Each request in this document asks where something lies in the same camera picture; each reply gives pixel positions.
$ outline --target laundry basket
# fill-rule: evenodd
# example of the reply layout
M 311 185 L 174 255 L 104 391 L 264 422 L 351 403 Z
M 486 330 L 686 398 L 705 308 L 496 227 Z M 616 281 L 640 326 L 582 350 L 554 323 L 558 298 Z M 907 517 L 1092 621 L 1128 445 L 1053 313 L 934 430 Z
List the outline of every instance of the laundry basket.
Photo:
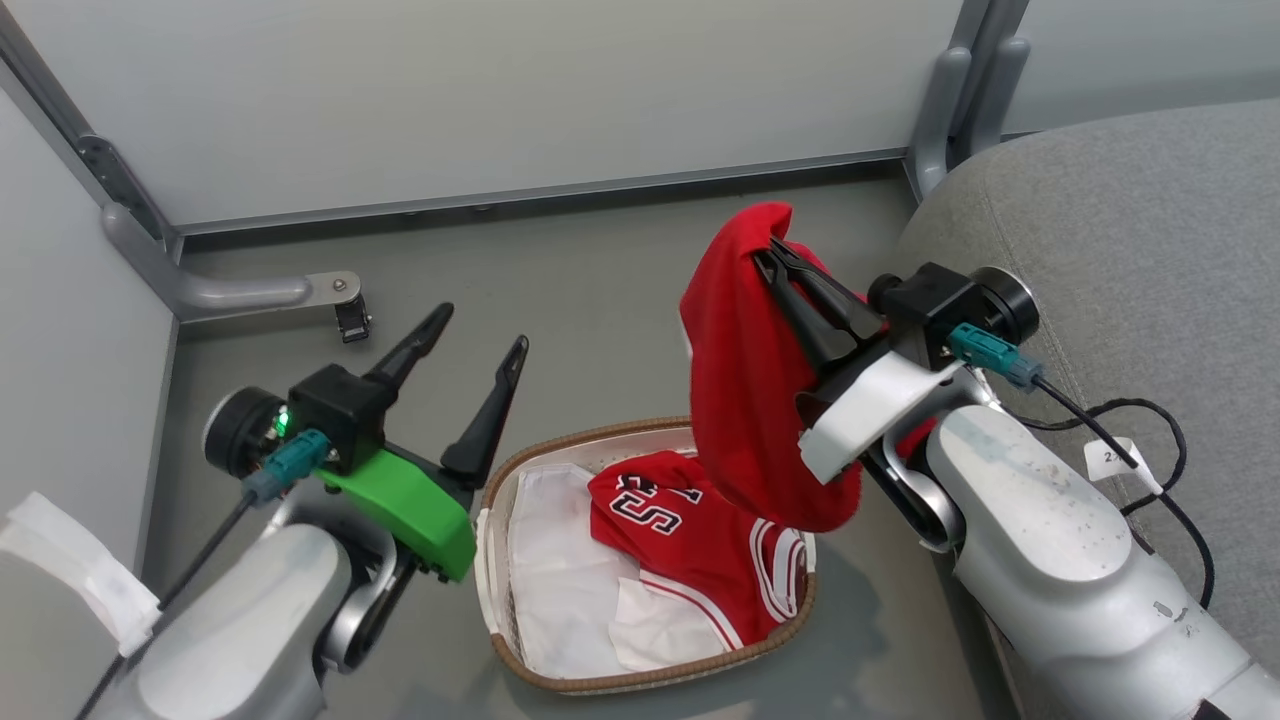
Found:
M 508 525 L 520 474 L 540 465 L 572 462 L 590 473 L 662 450 L 692 454 L 694 436 L 689 418 L 659 418 L 598 428 L 562 437 L 517 452 L 503 464 L 489 482 L 484 506 L 476 520 L 477 552 L 475 564 L 476 592 L 490 639 L 498 657 L 522 680 L 539 688 L 564 694 L 608 694 L 671 685 L 728 670 L 777 650 L 800 630 L 813 612 L 817 594 L 814 538 L 804 533 L 805 574 L 800 585 L 800 607 L 796 616 L 780 625 L 768 638 L 741 650 L 707 657 L 696 662 L 675 665 L 648 673 L 628 673 L 605 678 L 548 678 L 525 664 L 509 583 Z

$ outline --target gray sofa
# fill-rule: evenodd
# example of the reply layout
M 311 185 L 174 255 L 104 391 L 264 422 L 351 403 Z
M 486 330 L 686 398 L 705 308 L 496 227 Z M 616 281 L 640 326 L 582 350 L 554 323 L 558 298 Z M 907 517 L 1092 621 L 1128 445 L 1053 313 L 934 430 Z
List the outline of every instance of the gray sofa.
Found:
M 1189 462 L 1172 496 L 1213 551 L 1210 610 L 1280 671 L 1280 101 L 1107 119 L 982 152 L 922 204 L 895 269 L 925 260 L 1021 277 L 1043 314 L 1030 347 L 1079 402 L 1146 397 L 1179 419 Z M 1065 418 L 1042 395 L 1001 395 Z M 1162 420 L 1124 409 L 1103 424 L 1169 477 Z M 1083 470 L 1087 430 L 1042 436 Z M 1198 594 L 1199 555 L 1167 510 L 1133 520 Z M 1005 650 L 1024 716 L 1068 717 Z

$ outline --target floor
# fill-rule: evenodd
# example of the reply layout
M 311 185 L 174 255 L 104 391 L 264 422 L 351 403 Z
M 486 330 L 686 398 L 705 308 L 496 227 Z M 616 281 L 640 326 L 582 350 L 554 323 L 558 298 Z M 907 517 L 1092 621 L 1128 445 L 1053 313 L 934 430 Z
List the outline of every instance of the floor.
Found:
M 361 372 L 442 301 L 457 313 L 388 416 L 388 437 L 435 457 L 463 428 L 511 341 L 532 348 L 499 460 L 609 423 L 687 411 L 676 304 L 718 227 L 739 209 L 795 206 L 790 240 L 809 245 L 852 288 L 886 266 L 914 202 L 905 181 L 508 222 L 454 224 L 191 254 L 214 277 L 355 270 L 374 336 L 343 346 L 329 313 L 184 328 L 173 372 L 143 579 L 168 587 L 238 496 L 205 464 L 201 428 L 229 391 L 278 393 L 325 363 Z M 268 512 L 250 515 L 214 557 L 225 569 Z M 878 489 L 819 539 L 819 597 L 808 628 L 749 666 L 686 685 L 563 698 L 524 684 L 494 657 L 468 578 L 410 585 L 358 673 L 330 678 L 332 719 L 676 720 L 1010 717 L 1007 691 L 963 591 L 943 582 Z M 197 585 L 211 582 L 206 571 Z

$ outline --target teal connector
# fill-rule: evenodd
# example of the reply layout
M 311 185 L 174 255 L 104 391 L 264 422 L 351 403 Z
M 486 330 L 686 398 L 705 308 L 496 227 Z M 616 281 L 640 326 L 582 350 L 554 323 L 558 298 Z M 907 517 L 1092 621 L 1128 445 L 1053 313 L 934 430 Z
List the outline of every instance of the teal connector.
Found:
M 1009 380 L 1009 384 L 1030 392 L 1036 378 L 1044 374 L 1044 366 L 1018 351 L 1018 346 L 974 327 L 960 323 L 947 337 L 951 352 L 975 366 L 991 370 Z
M 329 438 L 320 430 L 298 433 L 268 456 L 262 469 L 241 480 L 244 495 L 256 496 L 253 506 L 265 505 L 316 471 L 329 457 Z

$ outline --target red fabric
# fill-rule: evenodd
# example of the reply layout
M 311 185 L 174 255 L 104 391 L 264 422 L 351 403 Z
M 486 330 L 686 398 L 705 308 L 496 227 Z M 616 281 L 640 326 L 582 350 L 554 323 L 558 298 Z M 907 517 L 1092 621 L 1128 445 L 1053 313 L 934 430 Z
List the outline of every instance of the red fabric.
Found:
M 632 457 L 588 489 L 591 537 L 634 557 L 652 592 L 701 610 L 727 648 L 795 618 L 800 534 L 726 501 L 696 459 L 669 450 Z
M 771 237 L 782 240 L 790 224 L 791 206 L 782 202 L 735 215 L 680 301 L 694 351 L 694 441 L 707 477 L 732 503 L 788 528 L 827 532 L 858 510 L 861 468 L 823 486 L 800 460 L 804 425 L 795 396 L 817 378 L 751 260 Z M 826 269 L 808 247 L 788 245 Z M 927 432 L 913 433 L 900 451 Z

